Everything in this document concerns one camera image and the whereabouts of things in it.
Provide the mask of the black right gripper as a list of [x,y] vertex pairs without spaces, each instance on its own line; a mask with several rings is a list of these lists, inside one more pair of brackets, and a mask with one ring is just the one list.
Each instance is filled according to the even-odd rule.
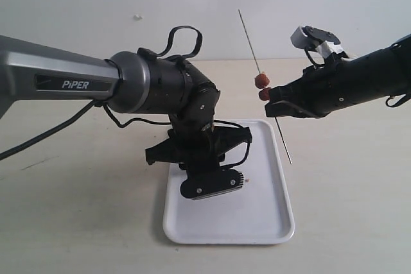
[[332,54],[323,64],[311,64],[302,76],[269,90],[267,117],[319,119],[350,106],[342,73],[347,55]]

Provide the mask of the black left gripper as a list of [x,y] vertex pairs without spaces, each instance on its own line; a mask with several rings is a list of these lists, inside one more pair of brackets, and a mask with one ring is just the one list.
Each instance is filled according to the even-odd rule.
[[198,121],[169,116],[169,119],[169,138],[145,149],[148,165],[165,162],[178,164],[184,171],[216,171],[225,153],[252,142],[249,127],[214,126],[213,118]]

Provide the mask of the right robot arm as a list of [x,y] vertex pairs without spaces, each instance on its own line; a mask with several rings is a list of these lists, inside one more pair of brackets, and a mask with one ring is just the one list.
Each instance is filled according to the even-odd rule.
[[309,66],[302,76],[269,90],[267,117],[322,118],[375,99],[410,99],[410,36],[354,60]]

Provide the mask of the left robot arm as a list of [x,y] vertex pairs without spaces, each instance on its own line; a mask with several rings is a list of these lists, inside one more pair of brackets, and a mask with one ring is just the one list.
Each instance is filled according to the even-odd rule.
[[110,114],[164,114],[168,138],[146,150],[149,164],[223,166],[225,154],[250,143],[242,126],[214,123],[216,85],[186,55],[161,58],[147,49],[109,59],[1,37],[1,111],[23,100],[88,100]]

